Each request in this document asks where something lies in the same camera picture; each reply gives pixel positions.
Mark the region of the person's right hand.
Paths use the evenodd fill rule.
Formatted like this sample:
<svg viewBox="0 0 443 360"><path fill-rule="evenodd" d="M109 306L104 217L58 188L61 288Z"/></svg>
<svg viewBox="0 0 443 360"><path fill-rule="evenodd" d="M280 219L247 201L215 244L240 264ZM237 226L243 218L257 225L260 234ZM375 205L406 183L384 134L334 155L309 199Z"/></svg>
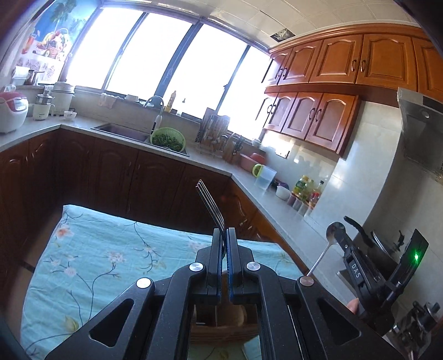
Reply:
<svg viewBox="0 0 443 360"><path fill-rule="evenodd" d="M358 312L358 307L359 307L359 298L355 298L350 300L350 302L348 302L348 304L346 305L346 307L348 308L348 310L350 310L350 312L352 312L353 314L357 314Z"/></svg>

